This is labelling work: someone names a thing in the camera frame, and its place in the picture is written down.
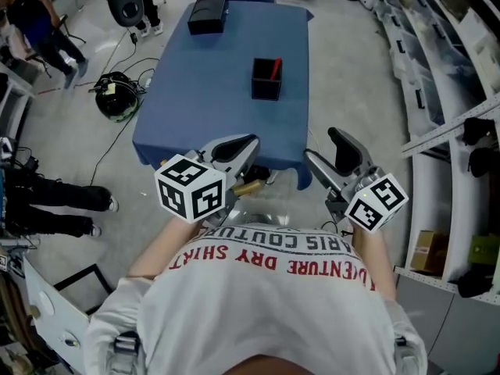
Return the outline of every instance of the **floor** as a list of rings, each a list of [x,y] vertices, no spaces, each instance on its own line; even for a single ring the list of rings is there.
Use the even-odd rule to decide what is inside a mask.
[[[70,16],[72,32],[87,39],[82,51],[90,65],[72,90],[60,89],[63,79],[55,70],[53,79],[42,74],[35,84],[40,94],[30,107],[20,144],[33,149],[41,173],[73,184],[89,184],[96,162],[123,124],[102,116],[94,95],[88,93],[91,84],[86,83],[96,81],[117,63],[116,68],[124,70],[139,59],[160,57],[186,5],[193,1],[167,0],[161,5],[159,16],[165,32],[140,40],[134,57],[123,63],[118,62],[132,53],[133,45],[127,32],[114,22],[105,0],[87,0],[83,10]],[[408,139],[402,93],[392,76],[388,43],[373,14],[358,2],[344,0],[277,1],[303,6],[315,16],[309,23],[312,134],[308,147],[331,159],[328,128],[346,130],[368,146],[374,162],[393,173],[411,195],[410,164],[401,157],[401,146]],[[127,75],[136,79],[155,63],[146,60]],[[170,218],[157,202],[152,168],[139,163],[132,147],[134,125],[135,119],[102,160],[95,176],[95,184],[107,187],[120,202],[118,213],[87,212],[102,227],[102,236],[44,236],[38,250],[30,254],[32,263],[49,282],[97,263],[109,282],[116,285]],[[272,213],[293,227],[320,227],[330,219],[323,204],[326,191],[316,180],[305,191],[297,191],[295,184],[293,171],[279,173],[273,185],[242,201],[240,210]],[[410,213],[411,203],[384,228],[395,264],[402,263],[405,255]],[[68,293],[86,309],[103,297],[103,291],[97,282],[81,283]]]

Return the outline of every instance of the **black box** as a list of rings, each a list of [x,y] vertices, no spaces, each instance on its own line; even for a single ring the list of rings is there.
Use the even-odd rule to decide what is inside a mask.
[[[191,34],[220,34],[224,29],[226,0],[196,0],[187,20]]]
[[[275,59],[253,60],[252,98],[277,100],[280,97],[283,62],[280,61],[276,76],[271,80],[275,62]]]

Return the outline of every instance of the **blue tablecloth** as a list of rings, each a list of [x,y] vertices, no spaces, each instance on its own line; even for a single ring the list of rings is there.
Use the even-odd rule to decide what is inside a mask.
[[[303,161],[309,114],[310,13],[261,2],[228,2],[222,34],[191,35],[186,8],[156,67],[134,132],[142,163],[200,149],[232,134],[256,134],[256,165],[295,168],[298,189],[312,180]],[[283,59],[280,99],[252,99],[254,58]]]

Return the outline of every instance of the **red pen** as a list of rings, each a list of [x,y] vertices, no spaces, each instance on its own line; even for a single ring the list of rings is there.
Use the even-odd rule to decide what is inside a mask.
[[[281,58],[276,59],[276,61],[274,61],[274,68],[273,68],[273,74],[271,75],[271,80],[274,80],[274,78],[276,77],[278,69],[280,68],[280,64],[281,64]]]

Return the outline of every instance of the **black pants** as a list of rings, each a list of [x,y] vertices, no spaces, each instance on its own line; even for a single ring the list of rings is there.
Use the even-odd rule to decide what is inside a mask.
[[[154,5],[153,0],[142,0],[142,1],[144,3],[144,12],[148,17],[151,26],[156,27],[160,23],[158,18],[158,7]],[[144,21],[141,21],[137,25],[137,29],[143,30],[144,28],[146,28],[146,24],[144,23]]]
[[[57,215],[30,204],[106,211],[111,198],[111,193],[103,187],[64,184],[25,170],[5,170],[4,191],[7,197],[5,229],[19,236],[68,234],[79,238],[92,231],[92,218]]]
[[[85,61],[85,57],[81,54],[78,47],[59,29],[53,30],[51,34],[45,36],[41,41],[31,47],[48,64],[57,68],[65,75],[71,73],[71,67],[66,64],[59,50],[66,52],[66,54],[75,59],[77,63]]]

